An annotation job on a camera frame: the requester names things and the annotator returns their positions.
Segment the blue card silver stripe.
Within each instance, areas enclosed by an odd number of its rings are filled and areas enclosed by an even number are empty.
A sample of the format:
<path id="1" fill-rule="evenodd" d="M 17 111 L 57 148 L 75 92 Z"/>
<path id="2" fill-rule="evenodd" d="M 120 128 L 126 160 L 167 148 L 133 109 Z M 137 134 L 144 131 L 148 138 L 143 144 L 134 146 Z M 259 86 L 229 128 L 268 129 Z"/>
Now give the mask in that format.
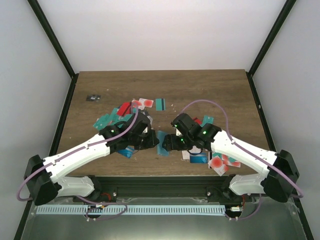
<path id="1" fill-rule="evenodd" d="M 189 161 L 192 164 L 207 164 L 208 163 L 208 156 L 205 152 L 199 154 L 190 154 Z"/>

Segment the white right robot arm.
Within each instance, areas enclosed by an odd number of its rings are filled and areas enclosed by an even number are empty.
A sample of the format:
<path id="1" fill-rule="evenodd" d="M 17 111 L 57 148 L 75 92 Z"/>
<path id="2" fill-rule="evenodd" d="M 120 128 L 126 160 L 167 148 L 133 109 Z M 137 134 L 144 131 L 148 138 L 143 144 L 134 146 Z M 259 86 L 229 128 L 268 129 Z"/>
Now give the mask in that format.
<path id="1" fill-rule="evenodd" d="M 241 195 L 262 194 L 286 203 L 296 192 L 294 185 L 300 174 L 292 155 L 286 150 L 277 153 L 256 147 L 233 138 L 212 123 L 200 125 L 186 113 L 178 115 L 171 125 L 176 132 L 164 137 L 161 145 L 166 151 L 197 147 L 231 157 L 255 171 L 250 175 L 230 176 L 222 188 L 225 200 L 232 202 Z"/>

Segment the light blue card holder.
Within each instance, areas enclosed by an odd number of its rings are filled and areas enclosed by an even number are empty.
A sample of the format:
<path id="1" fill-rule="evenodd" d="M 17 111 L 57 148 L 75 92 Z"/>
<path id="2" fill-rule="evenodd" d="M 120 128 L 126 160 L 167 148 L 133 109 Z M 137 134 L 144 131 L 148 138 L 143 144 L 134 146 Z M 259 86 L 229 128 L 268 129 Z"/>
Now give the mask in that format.
<path id="1" fill-rule="evenodd" d="M 166 135 L 167 133 L 164 131 L 161 131 L 161 130 L 157 131 L 157 139 L 159 140 L 159 144 L 156 146 L 157 154 L 164 157 L 169 156 L 169 152 L 163 147 L 163 143 Z"/>

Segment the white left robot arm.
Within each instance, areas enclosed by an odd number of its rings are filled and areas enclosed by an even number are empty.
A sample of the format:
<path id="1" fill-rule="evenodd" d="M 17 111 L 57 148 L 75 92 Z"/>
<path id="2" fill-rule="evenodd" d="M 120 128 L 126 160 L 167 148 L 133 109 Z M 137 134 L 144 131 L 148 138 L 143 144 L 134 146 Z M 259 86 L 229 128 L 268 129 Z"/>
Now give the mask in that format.
<path id="1" fill-rule="evenodd" d="M 127 121 L 107 125 L 92 138 L 62 153 L 28 161 L 24 180 L 36 206 L 57 197 L 80 196 L 97 202 L 102 196 L 102 185 L 93 175 L 69 177 L 72 171 L 102 157 L 133 147 L 135 150 L 154 148 L 159 144 L 150 119 L 138 113 Z"/>

